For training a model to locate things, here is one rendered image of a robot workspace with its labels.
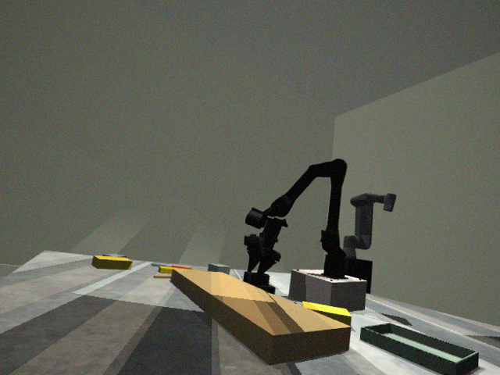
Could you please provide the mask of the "tan wooden floor panel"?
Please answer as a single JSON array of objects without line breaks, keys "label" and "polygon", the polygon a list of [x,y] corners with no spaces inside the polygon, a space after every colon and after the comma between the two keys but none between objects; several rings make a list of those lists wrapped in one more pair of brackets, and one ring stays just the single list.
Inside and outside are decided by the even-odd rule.
[{"label": "tan wooden floor panel", "polygon": [[170,282],[269,366],[349,350],[349,325],[225,273],[173,268]]}]

